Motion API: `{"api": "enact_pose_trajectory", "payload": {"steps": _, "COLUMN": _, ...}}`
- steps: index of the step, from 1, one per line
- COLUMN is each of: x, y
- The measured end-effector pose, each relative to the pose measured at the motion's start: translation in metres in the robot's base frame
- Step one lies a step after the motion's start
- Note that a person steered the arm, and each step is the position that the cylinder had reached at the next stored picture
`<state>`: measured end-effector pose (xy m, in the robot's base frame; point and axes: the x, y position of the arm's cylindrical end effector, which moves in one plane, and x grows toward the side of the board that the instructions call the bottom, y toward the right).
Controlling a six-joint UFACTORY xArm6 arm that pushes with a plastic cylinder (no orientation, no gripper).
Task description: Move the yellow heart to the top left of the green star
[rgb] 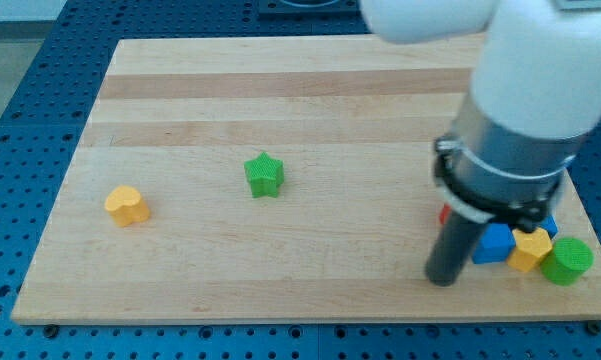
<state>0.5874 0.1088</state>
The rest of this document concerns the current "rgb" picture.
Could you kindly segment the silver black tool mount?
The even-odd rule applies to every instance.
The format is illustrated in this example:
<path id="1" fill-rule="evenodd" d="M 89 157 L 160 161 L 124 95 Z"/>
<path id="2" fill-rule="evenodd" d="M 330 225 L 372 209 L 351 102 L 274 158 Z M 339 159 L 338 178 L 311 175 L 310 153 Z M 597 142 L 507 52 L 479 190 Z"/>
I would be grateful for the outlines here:
<path id="1" fill-rule="evenodd" d="M 513 130 L 484 114 L 467 94 L 449 131 L 434 142 L 434 182 L 463 218 L 530 233 L 559 203 L 566 167 L 585 138 Z"/>

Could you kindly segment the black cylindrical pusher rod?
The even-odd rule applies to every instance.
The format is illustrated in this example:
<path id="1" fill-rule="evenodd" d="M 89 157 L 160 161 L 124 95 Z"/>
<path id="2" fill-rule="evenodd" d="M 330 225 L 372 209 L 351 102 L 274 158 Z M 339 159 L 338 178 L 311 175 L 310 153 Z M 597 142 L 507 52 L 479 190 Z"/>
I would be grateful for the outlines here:
<path id="1" fill-rule="evenodd" d="M 425 263 L 427 279 L 437 286 L 453 285 L 488 226 L 451 210 Z"/>

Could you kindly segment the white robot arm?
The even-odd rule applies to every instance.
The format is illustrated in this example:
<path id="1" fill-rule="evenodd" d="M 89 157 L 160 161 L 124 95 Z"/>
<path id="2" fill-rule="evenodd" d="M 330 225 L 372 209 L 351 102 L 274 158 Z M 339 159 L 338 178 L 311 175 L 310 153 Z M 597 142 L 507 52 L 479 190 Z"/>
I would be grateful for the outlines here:
<path id="1" fill-rule="evenodd" d="M 450 207 L 425 265 L 453 284 L 492 223 L 534 231 L 601 120 L 601 1 L 368 0 L 368 29 L 395 44 L 484 33 L 468 91 L 434 143 Z"/>

